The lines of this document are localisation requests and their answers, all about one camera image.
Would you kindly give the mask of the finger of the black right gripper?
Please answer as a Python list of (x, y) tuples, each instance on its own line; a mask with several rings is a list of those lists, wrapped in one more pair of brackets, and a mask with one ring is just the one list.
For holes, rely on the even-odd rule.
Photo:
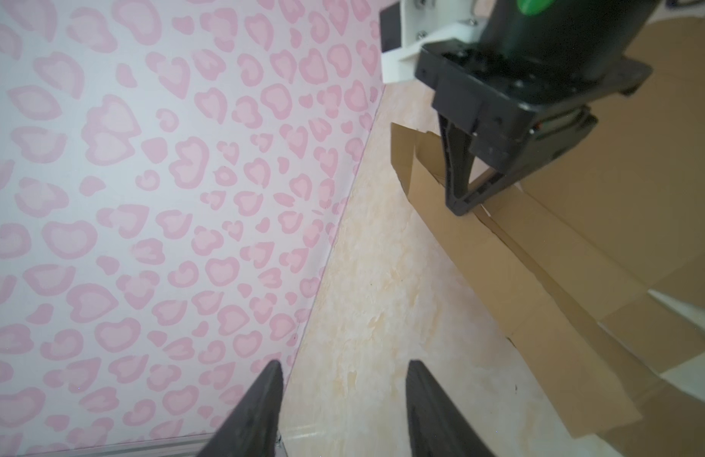
[(490, 173), (484, 171), (471, 182), (478, 140), (442, 114), (438, 124), (446, 165), (445, 203), (454, 215), (463, 216), (484, 200), (490, 188)]
[(528, 169), (517, 169), (510, 173), (499, 173), (495, 169), (474, 166), (468, 176), (466, 204), (468, 209), (483, 204), (489, 198), (516, 184), (526, 177)]

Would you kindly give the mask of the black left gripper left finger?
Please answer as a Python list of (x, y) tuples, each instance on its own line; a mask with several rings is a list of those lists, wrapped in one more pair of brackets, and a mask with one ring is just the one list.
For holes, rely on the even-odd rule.
[(197, 457), (274, 457), (283, 399), (283, 371), (270, 361)]

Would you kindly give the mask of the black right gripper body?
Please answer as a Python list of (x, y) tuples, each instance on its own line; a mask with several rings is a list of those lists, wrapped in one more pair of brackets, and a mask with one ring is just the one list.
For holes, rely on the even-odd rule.
[(598, 82), (573, 82), (447, 40), (421, 48), (415, 76), (434, 90), (437, 113), (471, 140), (470, 154), (509, 174), (575, 148), (598, 123), (594, 102), (633, 94), (652, 72), (622, 57)]

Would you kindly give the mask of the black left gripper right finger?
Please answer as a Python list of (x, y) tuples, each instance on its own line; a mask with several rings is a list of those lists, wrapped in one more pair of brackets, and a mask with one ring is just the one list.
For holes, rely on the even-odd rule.
[(408, 366), (406, 404), (413, 456), (495, 457), (420, 360)]

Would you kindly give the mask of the brown cardboard box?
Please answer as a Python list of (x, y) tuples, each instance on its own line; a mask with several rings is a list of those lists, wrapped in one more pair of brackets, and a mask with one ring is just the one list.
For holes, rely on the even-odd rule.
[(629, 54), (654, 72), (594, 107), (554, 164), (465, 216), (444, 204), (439, 137), (393, 125), (409, 201), (526, 361), (573, 437), (626, 456), (705, 456), (705, 402), (663, 374), (705, 331), (705, 17), (647, 26)]

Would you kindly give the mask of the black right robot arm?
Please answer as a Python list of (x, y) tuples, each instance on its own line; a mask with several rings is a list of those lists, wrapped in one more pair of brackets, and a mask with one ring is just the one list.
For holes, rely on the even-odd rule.
[(426, 44), (415, 77), (434, 91), (446, 204), (465, 215), (573, 150), (591, 104), (652, 74), (626, 56), (654, 1), (499, 1), (478, 42)]

